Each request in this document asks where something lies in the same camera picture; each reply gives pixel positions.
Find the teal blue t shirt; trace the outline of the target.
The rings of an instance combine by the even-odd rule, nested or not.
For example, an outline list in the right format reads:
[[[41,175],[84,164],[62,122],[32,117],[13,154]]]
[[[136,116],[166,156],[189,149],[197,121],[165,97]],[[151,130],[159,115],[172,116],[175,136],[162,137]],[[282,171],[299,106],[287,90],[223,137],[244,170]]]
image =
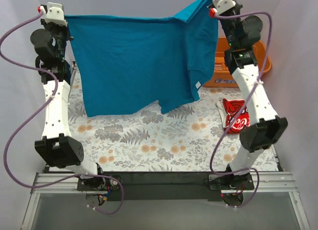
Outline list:
[[[167,113],[197,101],[214,74],[211,1],[165,18],[68,15],[87,116],[133,114],[153,102]]]

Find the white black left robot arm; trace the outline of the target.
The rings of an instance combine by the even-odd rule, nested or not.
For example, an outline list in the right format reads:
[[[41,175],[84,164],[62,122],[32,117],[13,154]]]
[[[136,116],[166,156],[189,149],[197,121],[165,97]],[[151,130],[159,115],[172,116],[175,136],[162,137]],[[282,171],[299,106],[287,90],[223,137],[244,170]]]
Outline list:
[[[72,85],[72,66],[65,60],[69,40],[68,29],[41,19],[42,29],[30,35],[38,55],[35,66],[40,69],[46,99],[45,125],[42,138],[35,141],[35,149],[50,167],[67,169],[81,175],[82,184],[101,190],[106,179],[99,164],[84,156],[80,141],[71,137],[68,119],[68,100]]]

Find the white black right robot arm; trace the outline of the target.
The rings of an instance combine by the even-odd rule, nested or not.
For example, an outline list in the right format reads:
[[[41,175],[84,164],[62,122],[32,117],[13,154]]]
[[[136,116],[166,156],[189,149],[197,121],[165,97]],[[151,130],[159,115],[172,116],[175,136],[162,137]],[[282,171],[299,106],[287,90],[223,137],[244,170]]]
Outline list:
[[[278,116],[260,79],[253,45],[260,40],[261,19],[253,13],[241,19],[242,4],[236,0],[213,0],[213,5],[229,44],[224,52],[225,64],[242,93],[250,121],[239,134],[241,147],[236,157],[225,174],[216,178],[220,186],[236,189],[251,181],[254,162],[279,140],[288,121]]]

